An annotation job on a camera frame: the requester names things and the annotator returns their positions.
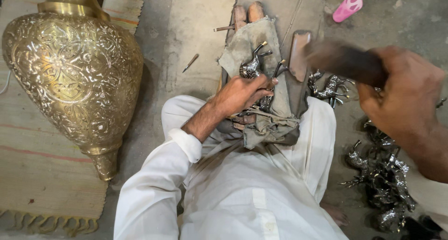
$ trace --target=pink plastic cup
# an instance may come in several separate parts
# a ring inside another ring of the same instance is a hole
[[[333,13],[333,20],[342,22],[362,8],[362,0],[344,0]]]

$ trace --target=shirt cuff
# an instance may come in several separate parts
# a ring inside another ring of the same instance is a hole
[[[193,135],[187,134],[180,128],[173,128],[168,132],[168,140],[174,140],[188,157],[188,161],[196,163],[202,156],[202,143]]]

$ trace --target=vase neck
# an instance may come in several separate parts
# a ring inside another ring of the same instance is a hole
[[[37,5],[39,12],[52,12],[67,15],[89,16],[110,21],[97,0],[45,0]]]

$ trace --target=bare foot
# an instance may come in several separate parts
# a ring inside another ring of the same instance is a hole
[[[333,221],[335,221],[339,227],[349,225],[349,219],[339,208],[324,202],[320,203],[320,207],[332,217]]]

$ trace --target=rug fringe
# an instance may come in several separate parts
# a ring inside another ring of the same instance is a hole
[[[78,234],[89,234],[98,229],[97,219],[94,218],[31,214],[10,209],[0,209],[0,217],[7,211],[14,218],[13,229],[21,230],[25,226],[31,233],[47,234],[60,226],[69,237],[75,237]],[[29,215],[30,219],[25,220],[26,215]],[[75,220],[74,225],[70,224],[71,219]]]

